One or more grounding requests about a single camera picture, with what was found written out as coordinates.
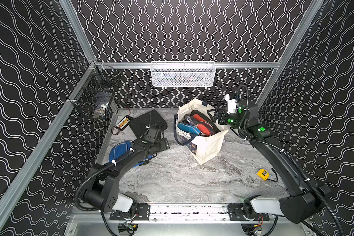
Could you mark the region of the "red paddle case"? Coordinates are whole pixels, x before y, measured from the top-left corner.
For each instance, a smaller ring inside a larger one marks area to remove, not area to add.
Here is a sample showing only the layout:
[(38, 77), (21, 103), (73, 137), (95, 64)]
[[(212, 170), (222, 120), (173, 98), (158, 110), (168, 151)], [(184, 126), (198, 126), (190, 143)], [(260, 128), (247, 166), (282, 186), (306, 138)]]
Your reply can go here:
[(203, 133), (204, 136), (212, 136), (216, 134), (214, 127), (200, 115), (192, 115), (192, 122)]

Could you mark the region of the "cream canvas tote bag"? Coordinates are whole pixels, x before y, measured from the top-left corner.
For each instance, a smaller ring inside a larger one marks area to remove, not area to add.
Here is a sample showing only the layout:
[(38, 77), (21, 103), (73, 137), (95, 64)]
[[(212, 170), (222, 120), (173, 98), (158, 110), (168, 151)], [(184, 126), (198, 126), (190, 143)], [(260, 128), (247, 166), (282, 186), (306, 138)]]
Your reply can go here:
[[(213, 121), (213, 118), (207, 114), (207, 110), (215, 109), (206, 102), (194, 98), (186, 105), (179, 108), (178, 112), (174, 115), (174, 137), (176, 142), (181, 146), (187, 146), (199, 162), (204, 164), (210, 159), (217, 156), (220, 152), (225, 135), (228, 133), (227, 125), (219, 125)], [(181, 131), (177, 125), (183, 123), (184, 115), (190, 114), (193, 110), (198, 110), (204, 115), (207, 115), (210, 120), (220, 129), (220, 132), (213, 136), (197, 136), (194, 134)]]

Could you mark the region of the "teal paddle case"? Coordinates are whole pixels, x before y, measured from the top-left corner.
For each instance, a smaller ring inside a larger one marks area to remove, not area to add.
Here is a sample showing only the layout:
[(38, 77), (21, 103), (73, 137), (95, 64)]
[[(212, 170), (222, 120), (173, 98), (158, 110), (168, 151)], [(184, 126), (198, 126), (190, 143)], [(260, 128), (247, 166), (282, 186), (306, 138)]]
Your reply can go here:
[(190, 124), (184, 124), (184, 123), (178, 123), (177, 127), (186, 133), (190, 133), (190, 134), (194, 134), (197, 136), (202, 136), (203, 133), (201, 132), (201, 130), (193, 125)]

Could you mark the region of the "royal blue paddle case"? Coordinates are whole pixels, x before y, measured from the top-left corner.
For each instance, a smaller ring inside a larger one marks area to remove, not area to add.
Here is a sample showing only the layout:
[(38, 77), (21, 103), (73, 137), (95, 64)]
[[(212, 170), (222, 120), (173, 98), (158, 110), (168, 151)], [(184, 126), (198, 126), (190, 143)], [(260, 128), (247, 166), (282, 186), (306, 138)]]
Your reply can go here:
[[(125, 152), (127, 152), (131, 148), (131, 142), (130, 141), (123, 141), (118, 144), (116, 144), (110, 151), (109, 157), (108, 157), (108, 162), (112, 162), (113, 160), (119, 158), (121, 155), (123, 155)], [(153, 155), (148, 156), (141, 162), (138, 162), (134, 167), (136, 166), (141, 166), (141, 165), (146, 165), (149, 163), (149, 161), (153, 159)]]

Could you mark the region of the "dark grey paddle case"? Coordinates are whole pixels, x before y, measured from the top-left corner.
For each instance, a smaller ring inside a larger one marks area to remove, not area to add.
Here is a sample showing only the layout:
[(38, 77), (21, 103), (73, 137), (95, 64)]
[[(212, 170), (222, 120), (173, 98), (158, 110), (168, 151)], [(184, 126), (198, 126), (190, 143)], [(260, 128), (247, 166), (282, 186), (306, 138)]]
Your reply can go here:
[(214, 124), (214, 122), (210, 120), (207, 115), (204, 115), (202, 112), (199, 112), (198, 110), (193, 110), (190, 114), (184, 115), (184, 120), (183, 120), (184, 124), (190, 124), (194, 126), (194, 123), (192, 122), (192, 115), (194, 114), (198, 114), (203, 119), (208, 121), (214, 127), (216, 134), (220, 132), (220, 129)]

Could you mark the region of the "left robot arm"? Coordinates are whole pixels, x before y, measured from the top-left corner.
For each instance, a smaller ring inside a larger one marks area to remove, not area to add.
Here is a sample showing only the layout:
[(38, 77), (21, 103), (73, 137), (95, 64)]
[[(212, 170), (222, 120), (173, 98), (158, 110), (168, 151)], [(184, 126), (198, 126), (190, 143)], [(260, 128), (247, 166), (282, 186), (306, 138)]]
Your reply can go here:
[(78, 187), (74, 204), (82, 211), (112, 210), (119, 198), (119, 184), (122, 177), (136, 164), (150, 155), (169, 149), (164, 131), (151, 127), (139, 139), (131, 142), (131, 148), (113, 162), (95, 164), (87, 179)]

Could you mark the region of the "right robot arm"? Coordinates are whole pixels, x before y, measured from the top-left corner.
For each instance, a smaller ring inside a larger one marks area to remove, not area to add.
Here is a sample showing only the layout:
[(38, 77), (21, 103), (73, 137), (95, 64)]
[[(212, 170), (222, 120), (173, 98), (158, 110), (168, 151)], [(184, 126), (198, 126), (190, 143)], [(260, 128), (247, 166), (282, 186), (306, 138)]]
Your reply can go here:
[(210, 119), (229, 128), (241, 139), (248, 141), (272, 165), (281, 178), (288, 197), (262, 197), (255, 195), (244, 200), (242, 212), (246, 218), (255, 218), (258, 214), (272, 214), (285, 217), (290, 222), (302, 223), (320, 235), (306, 219), (327, 209), (338, 234), (343, 236), (344, 230), (339, 218), (328, 203), (330, 188), (318, 185), (310, 178), (302, 167), (284, 150), (280, 141), (266, 124), (258, 117), (257, 104), (250, 101), (250, 93), (245, 85), (240, 85), (236, 92), (225, 96), (226, 108), (213, 108), (207, 111)]

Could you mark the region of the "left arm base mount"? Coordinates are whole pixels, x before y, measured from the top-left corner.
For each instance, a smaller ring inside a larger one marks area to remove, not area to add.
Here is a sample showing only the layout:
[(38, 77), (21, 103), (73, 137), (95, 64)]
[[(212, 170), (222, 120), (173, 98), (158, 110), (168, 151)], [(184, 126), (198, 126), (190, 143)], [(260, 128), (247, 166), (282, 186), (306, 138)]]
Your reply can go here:
[(123, 212), (116, 210), (110, 213), (109, 219), (111, 221), (148, 221), (150, 214), (149, 204), (137, 204), (135, 203), (129, 211)]

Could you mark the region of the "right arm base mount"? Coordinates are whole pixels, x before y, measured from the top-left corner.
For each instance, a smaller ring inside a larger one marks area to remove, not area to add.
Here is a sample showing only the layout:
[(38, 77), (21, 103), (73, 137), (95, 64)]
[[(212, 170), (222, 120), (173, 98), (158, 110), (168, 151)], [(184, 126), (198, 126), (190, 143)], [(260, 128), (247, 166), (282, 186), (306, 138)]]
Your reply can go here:
[(227, 214), (231, 221), (269, 221), (265, 213), (256, 213), (250, 204), (228, 204)]

